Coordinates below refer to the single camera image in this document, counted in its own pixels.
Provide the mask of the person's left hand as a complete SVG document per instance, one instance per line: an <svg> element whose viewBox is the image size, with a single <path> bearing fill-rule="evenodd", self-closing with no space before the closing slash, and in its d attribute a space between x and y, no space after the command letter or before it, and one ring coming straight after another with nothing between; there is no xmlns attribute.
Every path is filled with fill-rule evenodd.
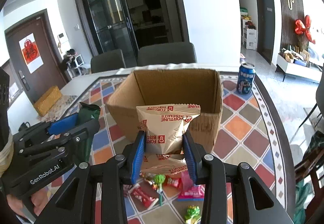
<svg viewBox="0 0 324 224"><path fill-rule="evenodd" d="M37 191L36 193L34 193L31 198L30 198L30 202L32 202L33 204L33 212L39 216L42 212L42 210L45 208L45 206L47 205L49 199L48 199L48 189L47 187L40 189L39 191ZM7 202L9 207L19 216L27 218L26 214L25 214L25 206L26 203L24 200L21 200L11 194L7 194Z"/></svg>

